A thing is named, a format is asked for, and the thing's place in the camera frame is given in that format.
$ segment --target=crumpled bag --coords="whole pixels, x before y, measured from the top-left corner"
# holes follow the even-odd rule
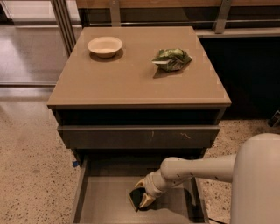
[[[178,71],[187,63],[192,61],[186,51],[181,49],[165,49],[159,50],[158,56],[153,59],[152,63],[166,72]]]

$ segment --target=white object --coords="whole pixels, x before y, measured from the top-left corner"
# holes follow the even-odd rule
[[[100,58],[111,58],[122,47],[123,42],[119,38],[114,37],[94,38],[87,44],[88,50]]]
[[[217,179],[232,182],[231,224],[278,223],[279,171],[280,135],[277,134],[251,137],[237,155],[198,160],[169,157],[159,170],[138,182],[137,186],[144,187],[147,193],[140,207],[148,206],[190,177]]]

